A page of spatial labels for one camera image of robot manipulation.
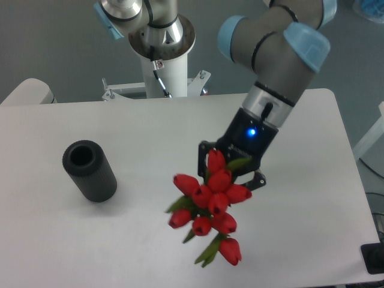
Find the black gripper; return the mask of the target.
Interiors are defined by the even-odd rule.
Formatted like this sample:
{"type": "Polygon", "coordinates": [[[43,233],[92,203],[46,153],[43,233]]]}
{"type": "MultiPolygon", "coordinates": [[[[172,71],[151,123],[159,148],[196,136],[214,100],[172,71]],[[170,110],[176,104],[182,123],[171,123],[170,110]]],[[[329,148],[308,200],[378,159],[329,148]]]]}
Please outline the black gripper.
{"type": "Polygon", "coordinates": [[[259,170],[261,159],[278,133],[278,128],[263,122],[258,116],[249,115],[240,108],[225,134],[217,142],[202,141],[198,147],[197,174],[203,179],[218,170],[221,151],[229,163],[240,158],[250,161],[234,171],[235,183],[250,191],[266,185],[265,175],[259,170]]]}

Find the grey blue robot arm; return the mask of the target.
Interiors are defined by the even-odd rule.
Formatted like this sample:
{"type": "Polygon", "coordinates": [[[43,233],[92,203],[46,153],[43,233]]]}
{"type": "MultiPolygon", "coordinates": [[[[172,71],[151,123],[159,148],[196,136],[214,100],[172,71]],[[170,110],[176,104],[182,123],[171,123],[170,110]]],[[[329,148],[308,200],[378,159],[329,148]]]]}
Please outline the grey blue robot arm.
{"type": "MultiPolygon", "coordinates": [[[[253,172],[250,190],[265,184],[261,159],[325,61],[329,41],[319,29],[334,18],[335,1],[268,1],[258,19],[232,16],[218,32],[220,52],[257,79],[225,134],[199,145],[198,175],[209,177],[210,149],[227,162],[246,163],[233,177],[253,172]]],[[[176,1],[97,1],[94,9],[109,34],[127,38],[140,58],[148,98],[199,96],[203,85],[188,79],[188,53],[196,34],[176,1]]]]}

